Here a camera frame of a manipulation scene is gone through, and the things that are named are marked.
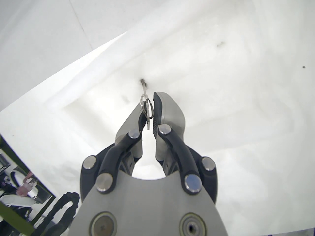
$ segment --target white surface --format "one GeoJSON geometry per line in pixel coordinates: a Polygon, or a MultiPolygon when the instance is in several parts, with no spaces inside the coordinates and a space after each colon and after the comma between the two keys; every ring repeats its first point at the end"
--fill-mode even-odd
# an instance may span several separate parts
{"type": "Polygon", "coordinates": [[[0,0],[0,110],[165,1],[0,0]]]}
{"type": "Polygon", "coordinates": [[[0,11],[1,110],[92,50],[69,0],[1,0],[0,11]]]}
{"type": "MultiPolygon", "coordinates": [[[[217,208],[230,235],[314,227],[314,3],[232,0],[74,103],[47,110],[44,102],[96,56],[90,54],[2,111],[0,132],[53,193],[78,192],[82,161],[114,141],[145,78],[151,98],[167,92],[183,110],[185,142],[215,160],[217,208]]],[[[162,177],[154,138],[143,136],[144,156],[133,175],[162,177]]]]}

